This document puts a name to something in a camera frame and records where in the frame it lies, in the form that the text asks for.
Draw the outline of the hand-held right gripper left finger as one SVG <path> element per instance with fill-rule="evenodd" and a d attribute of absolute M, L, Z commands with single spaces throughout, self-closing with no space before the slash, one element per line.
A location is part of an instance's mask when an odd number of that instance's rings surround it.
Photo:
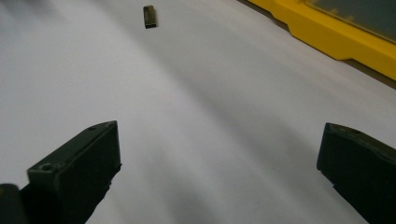
<path fill-rule="evenodd" d="M 32 224 L 85 224 L 120 171 L 118 123 L 93 125 L 27 170 Z"/>

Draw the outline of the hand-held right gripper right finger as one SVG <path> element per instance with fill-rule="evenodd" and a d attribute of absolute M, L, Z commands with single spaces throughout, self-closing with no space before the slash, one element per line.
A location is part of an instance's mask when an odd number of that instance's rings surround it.
<path fill-rule="evenodd" d="M 317 169 L 369 224 L 396 224 L 396 149 L 328 123 Z"/>

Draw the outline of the yellow and black organizer cabinet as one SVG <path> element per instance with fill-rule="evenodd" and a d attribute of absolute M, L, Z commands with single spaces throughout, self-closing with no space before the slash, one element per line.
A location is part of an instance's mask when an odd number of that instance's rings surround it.
<path fill-rule="evenodd" d="M 396 0 L 248 0 L 336 60 L 396 81 Z"/>

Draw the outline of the small dark metal piece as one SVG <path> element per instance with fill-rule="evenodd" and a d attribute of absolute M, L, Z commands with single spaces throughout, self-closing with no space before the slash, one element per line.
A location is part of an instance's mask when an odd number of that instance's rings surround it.
<path fill-rule="evenodd" d="M 144 6 L 143 13 L 144 13 L 144 24 L 146 29 L 155 28 L 158 26 L 156 9 L 154 6 Z"/>

